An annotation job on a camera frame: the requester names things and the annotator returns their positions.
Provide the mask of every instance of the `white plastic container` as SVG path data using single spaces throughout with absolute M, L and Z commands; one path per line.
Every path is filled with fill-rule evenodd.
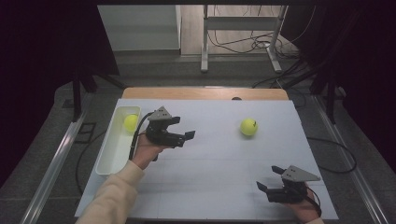
M 126 131 L 123 122 L 131 114 L 137 115 L 137 128 L 141 120 L 139 106 L 118 106 L 114 110 L 96 163 L 97 174 L 103 176 L 114 174 L 128 161 L 134 133 Z

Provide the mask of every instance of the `hand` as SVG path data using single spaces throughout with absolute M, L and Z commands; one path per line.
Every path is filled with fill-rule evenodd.
M 144 170 L 149 166 L 149 163 L 166 148 L 169 147 L 152 144 L 147 139 L 146 134 L 141 133 L 139 134 L 134 157 L 131 159 L 131 161 L 140 167 L 140 169 Z
M 307 189 L 308 197 L 312 200 L 315 200 L 314 194 L 310 189 Z M 300 203 L 283 203 L 287 207 L 289 207 L 297 218 L 300 219 L 303 223 L 310 222 L 319 218 L 318 211 L 315 209 L 315 206 L 307 200 L 303 200 Z

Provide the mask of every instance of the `white table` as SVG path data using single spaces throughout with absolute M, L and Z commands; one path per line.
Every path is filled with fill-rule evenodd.
M 280 175 L 272 172 L 272 165 L 286 169 L 293 164 L 320 175 L 291 101 L 121 99 L 117 106 L 121 105 L 140 106 L 142 117 L 164 105 L 172 116 L 181 117 L 169 132 L 196 131 L 184 147 L 167 149 L 150 164 L 129 217 L 290 220 L 293 213 L 281 204 L 268 203 L 256 181 L 270 189 L 281 188 Z M 241 120 L 247 117 L 259 123 L 252 138 L 239 132 Z M 77 217 L 104 181 L 93 169 Z M 337 219 L 324 182 L 308 184 L 320 198 L 322 217 Z

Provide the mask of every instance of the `tennis ball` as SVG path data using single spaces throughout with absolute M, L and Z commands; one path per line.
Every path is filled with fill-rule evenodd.
M 242 120 L 240 129 L 244 135 L 251 136 L 257 132 L 259 124 L 255 119 L 244 119 Z
M 137 115 L 136 114 L 131 114 L 128 115 L 125 120 L 124 120 L 124 128 L 128 132 L 134 132 L 136 129 L 136 124 L 137 124 Z

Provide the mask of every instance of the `black cable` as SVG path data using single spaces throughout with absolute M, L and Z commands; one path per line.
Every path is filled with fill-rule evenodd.
M 272 10 L 272 6 L 270 6 L 270 9 L 271 9 L 271 13 L 272 13 L 273 16 L 274 16 L 274 11 Z
M 140 120 L 139 125 L 137 126 L 136 130 L 134 131 L 134 139 L 132 140 L 132 143 L 131 143 L 131 151 L 129 152 L 129 159 L 128 160 L 131 160 L 134 157 L 134 148 L 136 146 L 137 137 L 139 136 L 139 130 L 142 127 L 142 124 L 146 120 L 146 118 L 148 118 L 150 115 L 152 115 L 152 113 L 154 113 L 154 112 L 149 112 L 147 115 L 145 115 L 145 117 L 143 117 Z
M 222 45 L 217 45 L 217 44 L 213 43 L 212 38 L 210 38 L 210 34 L 207 34 L 207 36 L 209 37 L 210 42 L 212 42 L 212 44 L 214 46 L 219 47 L 219 48 L 223 48 L 223 49 L 227 49 L 227 50 L 230 50 L 230 51 L 235 52 L 235 53 L 249 53 L 249 52 L 255 50 L 255 49 L 250 49 L 250 50 L 247 50 L 247 51 L 237 51 L 237 50 L 234 50 L 234 49 L 229 49 L 229 48 L 224 47 Z
M 275 48 L 275 52 L 276 52 L 276 56 L 278 56 L 279 58 L 282 59 L 299 59 L 300 55 L 299 54 L 285 54 L 283 53 L 282 49 L 283 49 L 283 42 L 282 40 L 278 39 L 278 41 L 280 42 L 280 47 L 279 49 Z
M 299 90 L 297 90 L 297 89 L 294 89 L 294 88 L 290 88 L 290 89 L 291 89 L 291 90 L 294 90 L 294 91 L 297 91 L 298 94 L 300 94 L 301 96 L 303 96 L 303 99 L 304 99 L 303 105 L 295 105 L 294 107 L 295 107 L 296 109 L 301 109 L 301 108 L 305 107 L 305 106 L 306 106 L 306 98 L 305 98 L 305 95 L 304 95 L 302 92 L 300 92 Z
M 354 171 L 356 169 L 356 167 L 358 166 L 358 162 L 356 161 L 355 155 L 353 155 L 353 153 L 344 145 L 339 144 L 337 142 L 331 141 L 331 140 L 327 140 L 327 139 L 321 139 L 321 138 L 315 138 L 315 137 L 306 137 L 306 139 L 308 140 L 314 140 L 314 141 L 320 141 L 320 142 L 325 142 L 325 143 L 331 143 L 331 144 L 336 144 L 337 146 L 341 147 L 343 150 L 345 150 L 347 153 L 349 153 L 350 157 L 352 158 L 354 164 L 352 166 L 351 169 L 349 170 L 345 170 L 345 171 L 334 171 L 331 170 L 329 168 L 323 167 L 323 166 L 319 166 L 318 168 L 328 171 L 330 173 L 334 173 L 334 174 L 339 174 L 339 175 L 344 175 L 344 174 L 349 174 L 350 172 Z
M 91 142 L 90 142 L 87 146 L 84 147 L 84 149 L 82 150 L 81 154 L 80 154 L 79 157 L 78 157 L 77 165 L 76 165 L 76 170 L 75 170 L 75 179 L 76 179 L 78 191 L 79 191 L 79 193 L 80 193 L 81 195 L 82 195 L 82 193 L 83 193 L 83 190 L 82 190 L 81 185 L 79 184 L 79 179 L 78 179 L 79 163 L 81 162 L 82 156 L 83 156 L 84 153 L 87 151 L 87 149 L 90 147 L 90 145 L 91 145 L 96 139 L 98 139 L 100 136 L 102 136 L 104 133 L 106 133 L 106 131 L 103 131 L 103 132 L 99 133 L 98 135 L 96 135 L 96 136 L 91 140 Z
M 247 11 L 244 13 L 244 15 L 242 15 L 243 17 L 248 13 L 248 7 L 249 6 L 247 6 Z
M 260 37 L 264 37 L 264 36 L 271 37 L 271 36 L 270 36 L 271 34 L 272 34 L 272 33 L 268 33 L 268 34 L 266 34 L 266 35 L 256 35 L 256 36 L 253 36 L 253 37 L 248 37 L 248 38 L 239 39 L 239 40 L 235 40 L 235 41 L 231 41 L 231 42 L 225 42 L 225 43 L 219 43 L 219 41 L 216 40 L 216 43 L 218 43 L 218 45 L 229 45 L 229 44 L 234 44 L 234 43 L 242 42 L 242 41 L 245 41 L 245 40 L 250 40 L 251 38 L 260 38 Z
M 300 59 L 300 60 L 298 60 L 297 62 L 295 62 L 290 68 L 288 68 L 286 71 L 284 71 L 281 75 L 279 75 L 279 76 L 277 76 L 277 77 L 270 77 L 270 78 L 267 78 L 267 79 L 265 79 L 265 80 L 261 80 L 261 81 L 258 81 L 258 82 L 255 82 L 253 85 L 252 85 L 252 89 L 254 89 L 254 88 L 256 88 L 257 86 L 259 86 L 260 84 L 262 84 L 262 83 L 264 83 L 264 82 L 267 82 L 267 81 L 269 81 L 269 80 L 273 80 L 273 79 L 277 79 L 277 78 L 280 78 L 280 77 L 284 77 L 284 76 L 287 76 L 287 75 L 290 75 L 295 69 L 297 69 L 302 63 L 303 63 L 304 61 L 302 60 L 302 59 Z
M 295 69 L 293 69 L 293 71 L 288 72 L 287 76 L 292 75 L 292 74 L 297 74 L 297 73 L 299 73 L 299 72 L 305 70 L 306 67 L 308 67 L 308 63 L 307 63 L 303 68 L 301 68 L 301 69 L 299 69 L 299 70 L 297 70 L 297 71 L 295 71 Z M 279 77 L 277 80 L 275 80 L 275 81 L 270 85 L 270 88 L 273 88 L 274 85 L 276 84 L 276 82 L 277 82 L 277 81 L 280 81 L 280 79 L 283 78 L 283 77 Z
M 312 205 L 314 205 L 315 210 L 317 210 L 317 212 L 318 212 L 318 216 L 321 217 L 322 211 L 321 211 L 321 208 L 320 208 L 320 199 L 319 199 L 318 195 L 317 195 L 311 188 L 309 188 L 309 187 L 306 187 L 306 188 L 309 189 L 309 190 L 311 190 L 311 191 L 317 196 L 318 202 L 315 202 L 315 200 L 314 200 L 314 199 L 311 199 L 310 197 L 308 197 L 308 195 L 305 195 L 304 198 L 305 198 L 309 203 L 311 203 Z
M 220 11 L 219 11 L 219 7 L 217 5 L 215 5 L 214 8 L 213 8 L 213 16 L 216 16 L 216 10 L 218 11 L 219 15 L 221 15 Z M 262 10 L 262 6 L 260 6 L 260 8 L 259 8 L 258 16 L 260 15 L 261 10 Z M 264 45 L 264 43 L 269 43 L 269 41 L 257 41 L 257 38 L 264 37 L 264 36 L 271 37 L 270 35 L 272 34 L 272 33 L 268 33 L 266 35 L 253 36 L 253 31 L 252 31 L 249 38 L 244 38 L 244 39 L 235 40 L 235 41 L 226 42 L 226 43 L 220 43 L 218 41 L 217 31 L 215 30 L 214 33 L 215 33 L 215 40 L 216 40 L 217 44 L 215 44 L 214 41 L 212 41 L 212 38 L 211 38 L 210 34 L 208 34 L 209 40 L 210 40 L 210 42 L 212 42 L 212 44 L 214 46 L 219 47 L 219 48 L 224 48 L 224 49 L 230 50 L 230 51 L 235 52 L 235 53 L 249 53 L 249 52 L 253 51 L 254 49 L 266 49 L 266 48 L 268 48 L 268 47 L 266 47 Z M 249 39 L 253 39 L 253 43 L 251 45 L 251 50 L 248 50 L 248 51 L 237 51 L 237 50 L 230 49 L 230 48 L 222 46 L 222 45 L 228 45 L 228 44 L 233 44 L 233 43 L 237 43 L 237 42 L 242 42 L 242 41 L 249 40 Z

